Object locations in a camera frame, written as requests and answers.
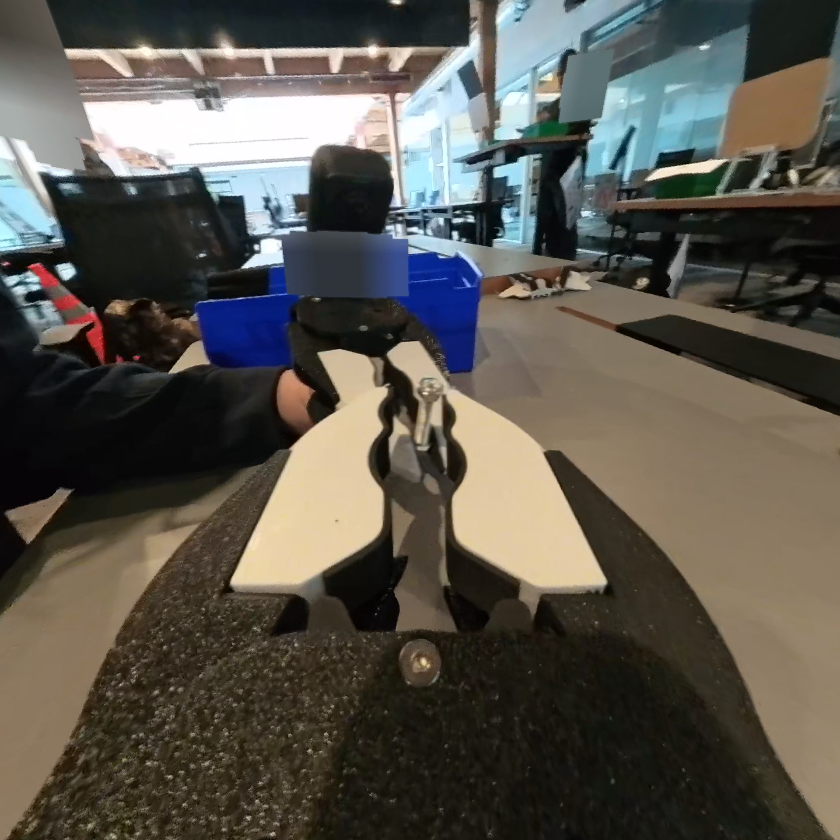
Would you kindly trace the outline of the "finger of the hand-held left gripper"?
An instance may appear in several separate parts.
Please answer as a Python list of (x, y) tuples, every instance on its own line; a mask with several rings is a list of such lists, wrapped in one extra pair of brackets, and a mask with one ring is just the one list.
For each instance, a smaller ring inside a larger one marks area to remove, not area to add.
[(324, 350), (318, 359), (329, 378), (332, 409), (379, 411), (389, 396), (381, 360), (349, 350)]
[(432, 353), (420, 341), (398, 343), (387, 353), (389, 369), (393, 370), (396, 386), (406, 394), (420, 396), (425, 380), (435, 380), (433, 392), (446, 396), (449, 391), (449, 373), (442, 357)]

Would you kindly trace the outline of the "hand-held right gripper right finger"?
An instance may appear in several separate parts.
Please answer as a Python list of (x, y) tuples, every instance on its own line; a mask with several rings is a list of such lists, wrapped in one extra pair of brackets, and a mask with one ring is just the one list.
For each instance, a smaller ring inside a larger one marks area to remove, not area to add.
[(445, 568), (453, 593), (484, 613), (548, 595), (603, 594), (607, 579), (548, 453), (506, 417), (446, 398)]

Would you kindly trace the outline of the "steel bolt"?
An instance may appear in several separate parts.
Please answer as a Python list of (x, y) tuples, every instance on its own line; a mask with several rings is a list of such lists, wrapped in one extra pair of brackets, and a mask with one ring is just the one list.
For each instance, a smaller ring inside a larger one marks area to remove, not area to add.
[(413, 441), (415, 449), (428, 453), (436, 446), (446, 447), (445, 408), (448, 386), (436, 376), (421, 378), (414, 387), (417, 403)]

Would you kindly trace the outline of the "blue plastic bin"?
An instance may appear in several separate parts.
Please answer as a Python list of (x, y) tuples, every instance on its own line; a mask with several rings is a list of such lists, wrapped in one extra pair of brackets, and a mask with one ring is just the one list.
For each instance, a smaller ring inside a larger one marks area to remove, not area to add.
[[(408, 295), (398, 301), (437, 339), (450, 373), (474, 369), (484, 278), (478, 265), (462, 253), (408, 256)], [(267, 279), (265, 296), (197, 304), (198, 326), (210, 364), (224, 368), (290, 364), (287, 325), (298, 297), (287, 294), (284, 266), (269, 266)]]

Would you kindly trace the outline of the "person's left forearm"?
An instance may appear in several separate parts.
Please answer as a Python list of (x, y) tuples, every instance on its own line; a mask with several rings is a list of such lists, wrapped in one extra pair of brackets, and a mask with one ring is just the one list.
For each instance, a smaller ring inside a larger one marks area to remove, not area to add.
[(298, 439), (277, 414), (285, 369), (89, 367), (40, 349), (2, 284), (2, 512), (62, 489), (262, 463)]

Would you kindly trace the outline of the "person's left hand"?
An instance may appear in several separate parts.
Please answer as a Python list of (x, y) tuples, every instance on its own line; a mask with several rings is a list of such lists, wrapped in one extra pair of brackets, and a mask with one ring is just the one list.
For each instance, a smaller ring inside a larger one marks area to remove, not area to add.
[(285, 369), (276, 386), (276, 410), (279, 419), (299, 438), (310, 430), (314, 421), (309, 404), (314, 391), (291, 369)]

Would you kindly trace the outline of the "black and white patterned object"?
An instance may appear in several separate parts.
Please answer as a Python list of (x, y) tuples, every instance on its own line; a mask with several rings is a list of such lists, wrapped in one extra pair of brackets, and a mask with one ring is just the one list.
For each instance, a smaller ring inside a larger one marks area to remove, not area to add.
[(507, 284), (497, 292), (497, 297), (525, 301), (556, 297), (566, 292), (591, 291), (590, 277), (590, 273), (570, 267), (555, 269), (548, 274), (516, 272), (505, 278)]

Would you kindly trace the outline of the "camouflage bag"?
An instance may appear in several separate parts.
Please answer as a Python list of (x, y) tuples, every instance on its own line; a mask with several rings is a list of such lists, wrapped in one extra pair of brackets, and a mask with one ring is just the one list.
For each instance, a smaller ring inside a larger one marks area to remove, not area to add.
[(148, 298), (111, 301), (101, 323), (109, 362), (134, 362), (164, 373), (201, 339), (189, 312)]

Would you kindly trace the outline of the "black standing desk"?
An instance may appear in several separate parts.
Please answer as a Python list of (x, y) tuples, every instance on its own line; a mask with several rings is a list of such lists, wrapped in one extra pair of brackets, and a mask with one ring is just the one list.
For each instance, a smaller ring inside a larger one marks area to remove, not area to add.
[(500, 140), (488, 146), (459, 156), (454, 163), (461, 165), (464, 172), (478, 172), (481, 198), (476, 210), (476, 244), (491, 247), (495, 240), (495, 225), (492, 224), (491, 208), (500, 200), (492, 196), (493, 172), (496, 168), (519, 161), (523, 157), (542, 155), (560, 149), (581, 145), (592, 138), (589, 132), (552, 135), (530, 138)]

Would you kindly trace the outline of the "black mesh office chair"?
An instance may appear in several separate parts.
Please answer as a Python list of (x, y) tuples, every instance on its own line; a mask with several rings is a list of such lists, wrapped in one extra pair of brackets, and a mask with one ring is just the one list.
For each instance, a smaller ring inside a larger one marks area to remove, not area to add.
[(103, 314), (149, 299), (193, 310), (253, 255), (245, 220), (229, 223), (203, 173), (44, 176), (79, 299)]

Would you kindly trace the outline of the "black table mat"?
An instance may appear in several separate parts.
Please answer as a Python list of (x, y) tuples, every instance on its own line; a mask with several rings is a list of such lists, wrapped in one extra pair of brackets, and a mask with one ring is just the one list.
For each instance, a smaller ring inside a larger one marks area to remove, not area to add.
[(616, 326), (628, 338), (695, 357), (772, 385), (823, 411), (839, 414), (839, 361), (793, 346), (675, 315)]

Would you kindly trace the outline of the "orange traffic cone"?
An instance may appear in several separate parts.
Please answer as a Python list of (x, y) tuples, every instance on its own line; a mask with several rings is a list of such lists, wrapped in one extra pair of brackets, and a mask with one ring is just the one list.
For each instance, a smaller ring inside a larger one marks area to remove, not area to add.
[(29, 265), (38, 279), (46, 298), (56, 307), (64, 327), (59, 333), (65, 338), (57, 338), (47, 345), (55, 349), (73, 349), (80, 358), (91, 365), (104, 364), (106, 343), (102, 323), (96, 312), (82, 301), (58, 279), (58, 276), (41, 263)]

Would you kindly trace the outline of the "green box with white lid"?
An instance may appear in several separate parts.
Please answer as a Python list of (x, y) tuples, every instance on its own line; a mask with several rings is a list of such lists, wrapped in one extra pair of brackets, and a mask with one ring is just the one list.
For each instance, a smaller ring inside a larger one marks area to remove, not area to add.
[(716, 194), (730, 160), (660, 167), (644, 180), (644, 189), (656, 200), (704, 197)]

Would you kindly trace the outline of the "wooden desk with black legs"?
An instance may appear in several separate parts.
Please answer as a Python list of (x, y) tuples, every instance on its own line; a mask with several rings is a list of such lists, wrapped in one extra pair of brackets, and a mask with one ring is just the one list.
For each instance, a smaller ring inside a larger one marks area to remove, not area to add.
[(675, 295), (669, 290), (668, 269), (679, 236), (718, 236), (746, 248), (736, 290), (717, 300), (729, 310), (751, 300), (743, 296), (743, 288), (756, 262), (782, 254), (794, 257), (794, 248), (838, 244), (839, 197), (837, 188), (808, 187), (670, 200), (631, 198), (614, 203), (612, 219), (629, 234), (658, 234), (645, 291), (661, 298)]

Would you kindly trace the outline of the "tan board panel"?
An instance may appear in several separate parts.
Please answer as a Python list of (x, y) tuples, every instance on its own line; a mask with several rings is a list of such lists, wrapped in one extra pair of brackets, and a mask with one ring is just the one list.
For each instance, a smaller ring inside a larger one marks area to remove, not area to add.
[(720, 160), (763, 151), (793, 151), (821, 124), (833, 59), (814, 59), (744, 81), (731, 95), (717, 147)]

